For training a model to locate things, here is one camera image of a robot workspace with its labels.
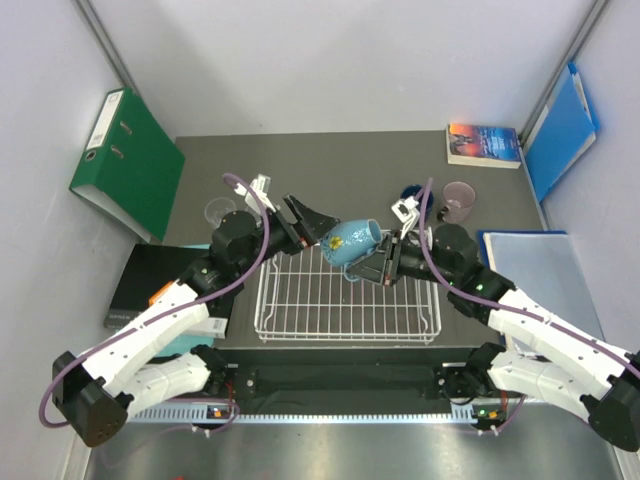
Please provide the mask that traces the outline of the light blue mug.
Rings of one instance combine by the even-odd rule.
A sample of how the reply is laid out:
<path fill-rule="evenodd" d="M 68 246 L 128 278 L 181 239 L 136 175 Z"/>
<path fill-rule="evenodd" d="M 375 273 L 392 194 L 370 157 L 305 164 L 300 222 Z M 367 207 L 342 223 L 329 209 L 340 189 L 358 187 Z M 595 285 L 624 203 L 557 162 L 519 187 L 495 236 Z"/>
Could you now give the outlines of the light blue mug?
<path fill-rule="evenodd" d="M 349 282 L 358 277 L 347 273 L 347 268 L 365 254 L 371 254 L 382 241 L 382 231 L 374 219 L 353 220 L 335 226 L 321 241 L 324 260 L 340 268 Z"/>

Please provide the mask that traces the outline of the dark blue mug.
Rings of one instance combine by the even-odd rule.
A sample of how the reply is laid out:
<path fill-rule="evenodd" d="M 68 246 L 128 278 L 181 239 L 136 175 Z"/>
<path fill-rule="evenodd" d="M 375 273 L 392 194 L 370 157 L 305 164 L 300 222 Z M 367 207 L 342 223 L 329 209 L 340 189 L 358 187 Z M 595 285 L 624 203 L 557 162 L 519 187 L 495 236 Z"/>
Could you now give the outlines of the dark blue mug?
<path fill-rule="evenodd" d="M 423 193 L 423 187 L 419 184 L 409 185 L 404 188 L 404 190 L 401 192 L 400 198 L 407 199 L 409 197 L 413 197 L 416 201 L 418 201 L 419 206 L 425 204 L 427 212 L 430 212 L 432 210 L 435 203 L 433 192 L 430 192 L 429 196 L 426 197 Z"/>

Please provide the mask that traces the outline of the clear faceted glass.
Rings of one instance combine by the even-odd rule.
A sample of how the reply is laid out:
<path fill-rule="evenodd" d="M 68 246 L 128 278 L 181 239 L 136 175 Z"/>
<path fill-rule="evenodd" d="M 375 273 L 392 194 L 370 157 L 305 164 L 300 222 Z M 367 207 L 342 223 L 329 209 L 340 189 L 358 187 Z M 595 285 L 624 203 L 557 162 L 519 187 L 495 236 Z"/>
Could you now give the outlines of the clear faceted glass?
<path fill-rule="evenodd" d="M 245 211 L 248 212 L 257 223 L 260 223 L 262 221 L 262 216 L 257 203 L 252 199 L 246 200 L 245 203 Z"/>
<path fill-rule="evenodd" d="M 204 208 L 204 217 L 213 229 L 222 223 L 224 217 L 236 210 L 235 202 L 226 197 L 215 198 L 207 203 Z"/>

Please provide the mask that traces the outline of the pink mug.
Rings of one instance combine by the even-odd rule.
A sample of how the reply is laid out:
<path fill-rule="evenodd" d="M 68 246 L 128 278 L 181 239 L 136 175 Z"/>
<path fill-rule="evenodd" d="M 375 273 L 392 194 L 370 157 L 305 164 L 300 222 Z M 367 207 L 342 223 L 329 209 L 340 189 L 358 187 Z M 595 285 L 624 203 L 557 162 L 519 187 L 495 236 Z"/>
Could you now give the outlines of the pink mug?
<path fill-rule="evenodd" d="M 443 188 L 443 206 L 437 214 L 437 220 L 449 224 L 461 223 L 476 202 L 476 192 L 467 183 L 450 182 Z"/>

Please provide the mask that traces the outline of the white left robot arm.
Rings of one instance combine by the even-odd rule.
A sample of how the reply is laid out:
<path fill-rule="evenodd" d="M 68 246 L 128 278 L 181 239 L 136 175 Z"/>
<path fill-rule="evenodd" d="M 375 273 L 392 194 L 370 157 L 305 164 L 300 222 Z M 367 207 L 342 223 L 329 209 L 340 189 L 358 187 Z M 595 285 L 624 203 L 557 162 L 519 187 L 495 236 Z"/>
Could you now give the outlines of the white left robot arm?
<path fill-rule="evenodd" d="M 226 365 L 199 345 L 160 365 L 151 360 L 186 330 L 206 320 L 221 300 L 234 298 L 248 277 L 278 253 L 296 255 L 339 224 L 287 195 L 288 222 L 260 205 L 260 221 L 246 211 L 226 214 L 213 230 L 207 255 L 197 259 L 125 328 L 75 356 L 61 354 L 43 401 L 52 403 L 83 443 L 97 447 L 138 412 L 186 393 L 216 396 L 226 387 Z"/>

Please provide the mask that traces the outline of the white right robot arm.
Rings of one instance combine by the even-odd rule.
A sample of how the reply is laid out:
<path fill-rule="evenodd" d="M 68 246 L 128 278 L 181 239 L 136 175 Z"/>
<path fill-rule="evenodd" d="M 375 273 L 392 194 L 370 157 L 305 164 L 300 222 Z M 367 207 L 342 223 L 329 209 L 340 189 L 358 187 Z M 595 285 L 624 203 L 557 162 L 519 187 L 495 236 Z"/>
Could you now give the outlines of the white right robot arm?
<path fill-rule="evenodd" d="M 639 449 L 639 356 L 599 340 L 530 298 L 483 265 L 478 245 L 459 225 L 407 239 L 392 232 L 346 268 L 384 286 L 402 277 L 441 283 L 461 314 L 525 345 L 533 356 L 487 343 L 465 364 L 469 388 L 540 399 L 585 421 L 613 446 Z"/>

